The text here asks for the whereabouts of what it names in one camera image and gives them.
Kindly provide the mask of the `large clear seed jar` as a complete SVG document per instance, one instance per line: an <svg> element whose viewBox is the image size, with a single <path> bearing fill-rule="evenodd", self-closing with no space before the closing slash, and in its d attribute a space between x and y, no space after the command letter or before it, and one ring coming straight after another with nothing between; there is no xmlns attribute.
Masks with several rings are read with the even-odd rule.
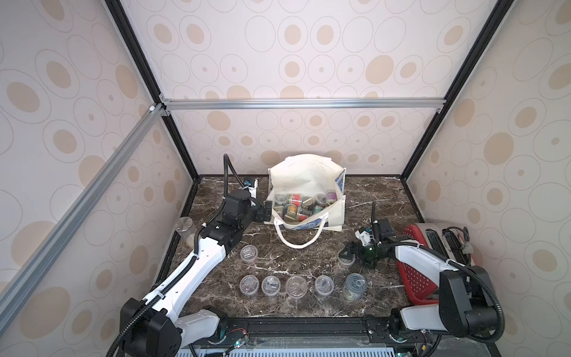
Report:
<svg viewBox="0 0 571 357"><path fill-rule="evenodd" d="M359 273L352 273L346 277L343 285L343 296L348 301L359 300L367 291L367 281Z"/></svg>

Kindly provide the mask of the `cream canvas starry night bag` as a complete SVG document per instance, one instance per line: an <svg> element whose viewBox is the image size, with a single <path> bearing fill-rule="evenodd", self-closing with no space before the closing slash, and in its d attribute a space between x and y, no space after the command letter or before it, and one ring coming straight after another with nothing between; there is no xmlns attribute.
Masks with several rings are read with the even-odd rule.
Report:
<svg viewBox="0 0 571 357"><path fill-rule="evenodd" d="M273 203L272 224L281 242L304 249L323 231L341 231L345 221L346 169L332 159L313 154L290 156L269 169L268 201ZM288 203L288 195L299 193L302 205ZM307 242L289 242L286 231L313 231Z"/></svg>

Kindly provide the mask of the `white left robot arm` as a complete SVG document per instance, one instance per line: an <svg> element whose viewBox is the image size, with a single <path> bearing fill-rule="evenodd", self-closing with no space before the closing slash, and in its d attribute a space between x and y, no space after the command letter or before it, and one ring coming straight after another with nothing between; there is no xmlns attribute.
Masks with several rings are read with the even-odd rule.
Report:
<svg viewBox="0 0 571 357"><path fill-rule="evenodd" d="M108 356L176 356L200 339L224 335L223 315L213 309L181 317L181 311L209 273L242 241L251 223L264 223L270 202L257 199L258 181L239 180L224 188L217 212L197 231L193 251L141 300L129 299L120 311L120 330Z"/></svg>

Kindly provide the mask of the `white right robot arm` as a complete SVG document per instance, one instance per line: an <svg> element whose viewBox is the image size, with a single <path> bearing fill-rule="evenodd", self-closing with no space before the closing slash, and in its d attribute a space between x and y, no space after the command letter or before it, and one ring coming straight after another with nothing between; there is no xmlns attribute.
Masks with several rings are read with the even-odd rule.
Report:
<svg viewBox="0 0 571 357"><path fill-rule="evenodd" d="M488 272L469 261L455 260L445 248L398 234L389 220L371 211L370 227L357 231L357 239L339 253L374 268L381 260L394 259L410 266L437 287L436 303L409 306L393 314L402 330L446 333L476 342L495 343L504 334L506 317Z"/></svg>

